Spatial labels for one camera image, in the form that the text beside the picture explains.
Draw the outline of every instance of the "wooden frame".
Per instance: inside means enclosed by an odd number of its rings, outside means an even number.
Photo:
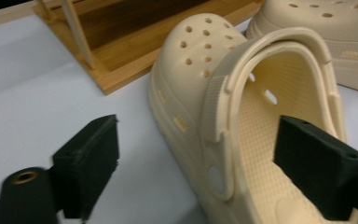
[[[169,31],[198,13],[233,24],[252,17],[257,0],[35,0],[34,11],[72,52],[104,94],[146,74]]]

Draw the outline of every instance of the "white surface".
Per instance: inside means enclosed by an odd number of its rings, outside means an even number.
[[[147,82],[103,96],[36,16],[0,25],[0,184],[22,168],[49,168],[50,156],[88,122],[117,114],[119,166],[89,223],[206,223],[150,113]],[[358,91],[339,91],[349,144],[358,149]]]

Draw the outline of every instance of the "wooden rack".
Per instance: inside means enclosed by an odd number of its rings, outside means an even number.
[[[104,94],[146,74],[170,30],[210,12],[238,24],[257,0],[35,0],[34,11],[72,52]]]

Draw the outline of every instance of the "wooden shelf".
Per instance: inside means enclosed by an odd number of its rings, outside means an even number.
[[[84,47],[76,43],[79,34],[71,30],[71,16],[64,2],[52,1],[34,11],[41,16],[62,43],[75,55],[105,94],[146,74],[170,30],[183,19],[210,12],[238,24],[252,17],[262,2],[255,0],[82,0],[73,2]]]

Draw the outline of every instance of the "white table surface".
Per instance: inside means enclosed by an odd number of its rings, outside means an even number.
[[[23,168],[49,168],[51,155],[88,122],[117,114],[119,166],[89,223],[206,223],[152,117],[148,78],[103,96],[39,18],[0,25],[0,184]],[[338,89],[349,144],[358,149],[358,91]]]

